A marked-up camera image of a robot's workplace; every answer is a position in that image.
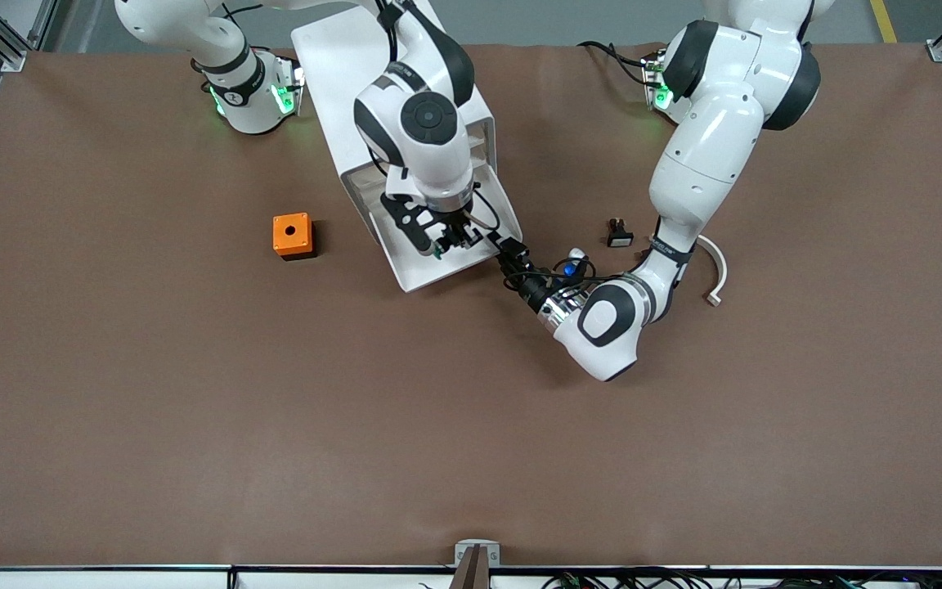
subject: green led light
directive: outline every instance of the green led light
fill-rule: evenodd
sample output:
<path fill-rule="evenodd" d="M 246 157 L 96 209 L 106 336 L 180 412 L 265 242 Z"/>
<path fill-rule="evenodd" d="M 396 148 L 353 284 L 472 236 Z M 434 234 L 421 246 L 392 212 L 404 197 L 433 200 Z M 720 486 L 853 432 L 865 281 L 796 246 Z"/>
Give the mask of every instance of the green led light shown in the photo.
<path fill-rule="evenodd" d="M 285 88 L 278 88 L 277 86 L 271 86 L 272 96 L 276 98 L 276 103 L 278 103 L 278 110 L 283 113 L 283 115 L 288 115 L 293 112 L 293 93 Z"/>
<path fill-rule="evenodd" d="M 671 90 L 666 86 L 661 86 L 657 90 L 657 108 L 667 108 L 671 105 Z"/>
<path fill-rule="evenodd" d="M 224 107 L 220 104 L 220 97 L 217 96 L 217 91 L 213 90 L 213 86 L 209 87 L 209 94 L 213 97 L 214 103 L 217 103 L 217 112 L 220 113 L 221 116 L 227 116 L 224 115 Z"/>

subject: small black connector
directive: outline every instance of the small black connector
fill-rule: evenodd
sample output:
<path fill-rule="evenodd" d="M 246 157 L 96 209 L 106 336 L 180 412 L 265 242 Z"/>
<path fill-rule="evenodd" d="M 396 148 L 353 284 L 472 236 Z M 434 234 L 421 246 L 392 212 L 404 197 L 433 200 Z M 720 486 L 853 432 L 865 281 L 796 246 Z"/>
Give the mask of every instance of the small black connector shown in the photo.
<path fill-rule="evenodd" d="M 625 230 L 624 219 L 609 219 L 609 235 L 605 243 L 609 247 L 628 247 L 635 243 L 635 234 Z"/>

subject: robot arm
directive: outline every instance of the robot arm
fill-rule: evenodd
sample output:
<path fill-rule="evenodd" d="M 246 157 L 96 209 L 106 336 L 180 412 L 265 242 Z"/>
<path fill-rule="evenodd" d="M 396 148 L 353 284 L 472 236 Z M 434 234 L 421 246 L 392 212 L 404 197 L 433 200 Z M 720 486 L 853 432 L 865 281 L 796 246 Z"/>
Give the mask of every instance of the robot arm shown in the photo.
<path fill-rule="evenodd" d="M 649 254 L 594 288 L 554 331 L 591 376 L 612 380 L 635 364 L 639 333 L 668 312 L 696 238 L 747 164 L 762 122 L 762 105 L 737 85 L 693 101 L 653 173 L 649 194 L 661 217 Z"/>
<path fill-rule="evenodd" d="M 818 7 L 830 1 L 711 2 L 709 10 L 733 26 L 697 21 L 666 49 L 661 83 L 688 109 L 653 173 L 649 194 L 659 220 L 637 268 L 597 282 L 554 278 L 528 271 L 524 246 L 500 242 L 508 281 L 598 380 L 635 364 L 642 328 L 670 309 L 696 239 L 740 178 L 761 130 L 786 129 L 811 107 L 819 68 L 799 36 Z M 565 273 L 579 276 L 582 264 L 569 262 Z"/>
<path fill-rule="evenodd" d="M 474 64 L 412 0 L 393 0 L 378 20 L 406 47 L 354 105 L 366 145 L 390 164 L 381 204 L 421 254 L 474 246 L 482 235 L 469 223 L 475 186 L 460 115 L 474 90 Z M 435 224 L 442 237 L 431 239 L 425 230 Z"/>
<path fill-rule="evenodd" d="M 252 49 L 235 23 L 211 16 L 222 0 L 115 0 L 126 30 L 139 40 L 191 54 L 209 81 L 217 109 L 235 130 L 266 133 L 296 111 L 300 83 L 291 60 Z"/>
<path fill-rule="evenodd" d="M 343 0 L 265 0 L 302 10 Z M 474 66 L 414 0 L 347 0 L 377 16 L 406 48 L 354 104 L 355 125 L 390 172 L 382 205 L 421 254 L 482 239 L 470 226 L 475 186 L 471 148 L 459 107 L 474 90 Z M 186 50 L 209 80 L 218 110 L 232 127 L 259 134 L 295 112 L 293 64 L 251 49 L 235 23 L 211 16 L 221 0 L 115 0 L 126 29 L 141 41 Z M 419 222 L 427 213 L 426 224 Z M 427 227 L 442 225 L 431 239 Z"/>

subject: brown table mat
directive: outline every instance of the brown table mat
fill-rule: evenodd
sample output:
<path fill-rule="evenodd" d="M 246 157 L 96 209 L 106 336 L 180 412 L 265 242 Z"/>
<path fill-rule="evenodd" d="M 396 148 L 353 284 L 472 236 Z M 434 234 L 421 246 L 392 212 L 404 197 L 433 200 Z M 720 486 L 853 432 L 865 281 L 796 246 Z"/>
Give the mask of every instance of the brown table mat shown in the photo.
<path fill-rule="evenodd" d="M 0 565 L 942 565 L 942 66 L 816 47 L 639 364 L 595 383 L 494 264 L 399 290 L 313 109 L 266 137 L 179 55 L 0 91 Z M 638 246 L 671 126 L 582 48 L 469 49 L 540 262 Z M 271 217 L 321 220 L 284 263 Z"/>

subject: orange box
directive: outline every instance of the orange box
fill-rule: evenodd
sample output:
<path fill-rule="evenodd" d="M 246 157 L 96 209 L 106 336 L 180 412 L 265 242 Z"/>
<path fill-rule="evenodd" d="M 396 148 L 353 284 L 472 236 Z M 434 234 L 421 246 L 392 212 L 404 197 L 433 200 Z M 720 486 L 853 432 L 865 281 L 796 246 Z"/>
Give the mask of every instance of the orange box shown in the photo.
<path fill-rule="evenodd" d="M 318 255 L 315 250 L 314 223 L 311 223 L 311 217 L 307 216 L 307 213 L 275 217 L 271 234 L 276 254 L 287 262 Z"/>

